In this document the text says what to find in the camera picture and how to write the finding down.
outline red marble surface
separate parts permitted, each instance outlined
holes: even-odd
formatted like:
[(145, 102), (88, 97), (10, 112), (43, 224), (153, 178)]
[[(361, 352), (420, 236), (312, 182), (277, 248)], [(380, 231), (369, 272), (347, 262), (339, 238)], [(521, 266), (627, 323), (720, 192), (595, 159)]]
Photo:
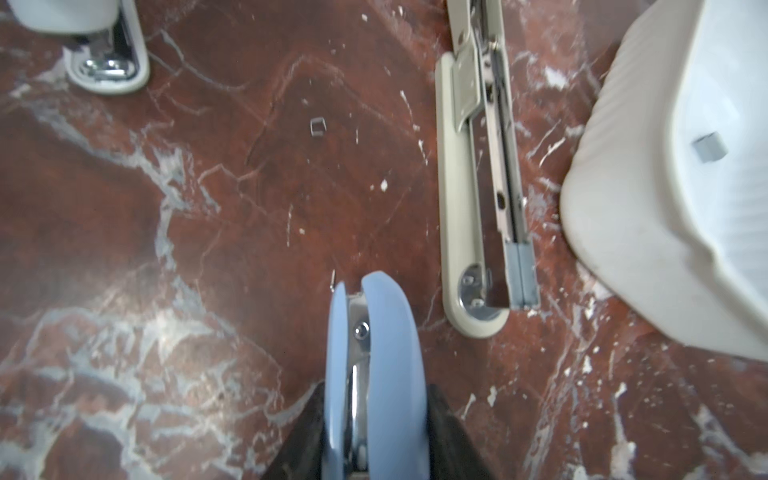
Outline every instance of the red marble surface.
[(666, 339), (561, 233), (646, 7), (505, 2), (543, 303), (473, 340), (441, 300), (441, 2), (143, 0), (152, 77), (122, 98), (69, 85), (3, 5), (0, 478), (257, 478), (323, 378), (333, 270), (400, 283), (428, 382), (499, 478), (765, 473), (766, 365)]

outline stapler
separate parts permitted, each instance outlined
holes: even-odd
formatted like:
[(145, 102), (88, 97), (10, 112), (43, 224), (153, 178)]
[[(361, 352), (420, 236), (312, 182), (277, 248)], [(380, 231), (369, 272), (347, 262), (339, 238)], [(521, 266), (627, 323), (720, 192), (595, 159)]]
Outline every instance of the stapler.
[(19, 23), (56, 35), (69, 80), (95, 94), (128, 94), (149, 79), (135, 0), (9, 0)]
[(327, 345), (325, 382), (263, 480), (494, 478), (439, 389), (426, 385), (411, 307), (392, 278), (370, 273), (354, 294), (335, 285)]
[(525, 220), (501, 0), (448, 0), (453, 52), (435, 70), (445, 314), (485, 338), (539, 305)]

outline screw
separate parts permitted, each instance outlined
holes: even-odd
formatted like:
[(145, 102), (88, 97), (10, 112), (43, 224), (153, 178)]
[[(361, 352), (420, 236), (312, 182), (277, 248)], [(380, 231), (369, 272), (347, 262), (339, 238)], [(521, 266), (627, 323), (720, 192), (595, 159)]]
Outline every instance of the screw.
[(368, 323), (361, 322), (358, 326), (355, 327), (355, 338), (358, 340), (365, 339), (368, 336), (368, 332), (370, 332)]
[(496, 35), (493, 35), (493, 36), (491, 37), (491, 41), (488, 43), (488, 47), (489, 47), (491, 50), (498, 50), (498, 48), (499, 48), (500, 46), (501, 46), (501, 45), (500, 45), (500, 44), (499, 44), (499, 42), (498, 42), (498, 37), (497, 37)]

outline white plastic container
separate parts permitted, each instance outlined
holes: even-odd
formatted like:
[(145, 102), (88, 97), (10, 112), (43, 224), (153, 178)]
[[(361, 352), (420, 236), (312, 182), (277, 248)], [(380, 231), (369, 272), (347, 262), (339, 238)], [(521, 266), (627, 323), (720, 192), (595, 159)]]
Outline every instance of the white plastic container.
[[(682, 343), (761, 360), (767, 85), (768, 2), (659, 0), (625, 35), (561, 193), (568, 242), (616, 294)], [(719, 160), (694, 147), (709, 134)]]
[(111, 28), (118, 0), (8, 0), (18, 21), (30, 30), (53, 35), (86, 35)]

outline chrome metal part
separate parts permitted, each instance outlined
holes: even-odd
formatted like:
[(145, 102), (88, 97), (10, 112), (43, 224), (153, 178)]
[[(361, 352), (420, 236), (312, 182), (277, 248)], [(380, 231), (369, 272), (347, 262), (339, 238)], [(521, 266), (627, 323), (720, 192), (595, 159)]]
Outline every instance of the chrome metal part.
[(368, 471), (368, 391), (371, 332), (363, 293), (350, 296), (347, 357), (347, 428), (344, 440), (347, 472)]
[[(501, 2), (449, 0), (448, 5), (456, 57), (455, 127), (470, 131), (483, 249), (482, 264), (472, 266), (480, 269), (472, 284), (478, 287), (477, 296), (467, 301), (465, 292), (459, 296), (473, 311), (535, 307), (540, 298), (523, 206)], [(463, 32), (466, 22), (470, 38), (453, 31), (460, 27)], [(472, 68), (469, 61), (475, 63)], [(477, 104), (472, 101), (474, 87), (480, 90)]]
[(125, 19), (118, 16), (113, 28), (80, 38), (87, 57), (80, 62), (78, 73), (94, 81), (126, 81), (137, 73), (137, 62), (126, 34)]
[(470, 265), (458, 285), (458, 301), (464, 310), (476, 319), (487, 320), (498, 315), (498, 309), (485, 305), (482, 287), (482, 268), (479, 265)]

